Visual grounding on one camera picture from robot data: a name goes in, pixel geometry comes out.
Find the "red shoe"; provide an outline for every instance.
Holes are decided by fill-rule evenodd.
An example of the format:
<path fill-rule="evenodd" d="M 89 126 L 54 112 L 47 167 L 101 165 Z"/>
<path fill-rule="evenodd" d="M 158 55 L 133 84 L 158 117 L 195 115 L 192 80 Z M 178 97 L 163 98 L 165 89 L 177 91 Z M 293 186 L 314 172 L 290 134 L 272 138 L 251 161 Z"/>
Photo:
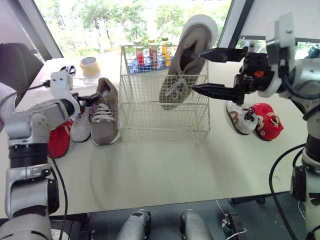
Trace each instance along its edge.
<path fill-rule="evenodd" d="M 48 152 L 57 159 L 66 155 L 70 144 L 70 129 L 72 121 L 68 120 L 50 132 Z"/>
<path fill-rule="evenodd" d="M 279 117 L 275 115 L 272 107 L 263 102 L 256 103 L 252 107 L 258 117 L 258 124 L 255 129 L 258 137 L 264 141 L 271 141 L 278 137 L 284 126 L 281 124 Z"/>

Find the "bottle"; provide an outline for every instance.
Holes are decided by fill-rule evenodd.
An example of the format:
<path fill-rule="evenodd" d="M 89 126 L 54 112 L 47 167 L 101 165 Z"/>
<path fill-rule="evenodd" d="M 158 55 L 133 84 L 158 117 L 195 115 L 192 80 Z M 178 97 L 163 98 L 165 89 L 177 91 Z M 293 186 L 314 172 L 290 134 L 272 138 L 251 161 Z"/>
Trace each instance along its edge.
<path fill-rule="evenodd" d="M 157 67 L 157 50 L 158 47 L 155 45 L 155 40 L 153 38 L 149 39 L 149 56 L 151 61 L 151 67 L 156 68 Z"/>
<path fill-rule="evenodd" d="M 166 67 L 169 67 L 171 64 L 171 47 L 172 47 L 172 42 L 167 41 L 165 43 L 165 56 L 164 56 Z"/>
<path fill-rule="evenodd" d="M 137 45 L 135 47 L 135 53 L 136 53 L 136 58 L 138 60 L 138 63 L 139 63 L 139 67 L 143 67 L 144 66 L 144 47 L 143 46 L 138 46 L 141 44 L 141 41 L 140 40 L 134 40 L 133 41 L 133 44 L 134 45 Z"/>
<path fill-rule="evenodd" d="M 162 42 L 161 42 L 161 45 L 162 45 L 162 56 L 165 57 L 166 52 L 167 52 L 166 51 L 166 42 L 168 41 L 168 37 L 166 35 L 163 35 L 161 37 L 161 40 L 162 40 Z"/>

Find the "white wire basket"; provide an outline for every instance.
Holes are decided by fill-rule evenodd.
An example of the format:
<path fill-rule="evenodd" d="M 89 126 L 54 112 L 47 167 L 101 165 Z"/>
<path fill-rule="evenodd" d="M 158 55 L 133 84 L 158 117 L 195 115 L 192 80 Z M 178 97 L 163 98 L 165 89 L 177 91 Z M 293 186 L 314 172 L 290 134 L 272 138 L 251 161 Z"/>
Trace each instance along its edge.
<path fill-rule="evenodd" d="M 150 46 L 143 46 L 143 65 L 134 60 L 136 47 L 121 47 L 119 130 L 122 140 L 125 143 L 187 141 L 199 146 L 210 131 L 209 98 L 193 91 L 191 86 L 208 83 L 208 63 L 199 75 L 179 76 L 186 79 L 187 84 L 180 86 L 185 88 L 184 95 L 170 99 L 165 89 L 179 78 L 168 75 L 169 66 L 161 56 L 162 47 L 157 46 L 160 54 L 155 64 L 148 59 Z M 177 46 L 171 48 L 172 55 L 176 49 Z M 138 70 L 132 68 L 134 61 Z"/>

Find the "gray sneaker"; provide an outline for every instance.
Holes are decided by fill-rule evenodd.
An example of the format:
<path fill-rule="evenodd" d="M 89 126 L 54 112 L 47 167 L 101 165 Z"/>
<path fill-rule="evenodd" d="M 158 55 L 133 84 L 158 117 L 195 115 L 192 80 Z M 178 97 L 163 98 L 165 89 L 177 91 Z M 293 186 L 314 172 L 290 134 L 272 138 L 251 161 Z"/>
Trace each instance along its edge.
<path fill-rule="evenodd" d="M 216 22 L 206 15 L 195 15 L 186 22 L 168 76 L 161 86 L 159 102 L 164 109 L 176 108 L 190 95 L 191 86 L 196 83 L 198 77 L 182 75 L 200 74 L 205 59 L 199 54 L 209 50 L 216 43 L 217 32 Z"/>
<path fill-rule="evenodd" d="M 99 79 L 96 92 L 101 95 L 92 118 L 91 138 L 95 145 L 107 145 L 120 137 L 118 130 L 118 91 L 105 77 Z"/>

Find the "tape roll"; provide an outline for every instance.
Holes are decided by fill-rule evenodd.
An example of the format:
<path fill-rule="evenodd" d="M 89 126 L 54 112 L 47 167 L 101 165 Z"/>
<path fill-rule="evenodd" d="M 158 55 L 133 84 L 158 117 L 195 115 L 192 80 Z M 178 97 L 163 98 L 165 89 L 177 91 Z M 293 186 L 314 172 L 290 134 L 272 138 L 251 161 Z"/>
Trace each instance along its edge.
<path fill-rule="evenodd" d="M 93 56 L 85 57 L 80 61 L 80 67 L 82 68 L 84 76 L 90 76 L 100 73 L 100 66 L 97 59 Z"/>

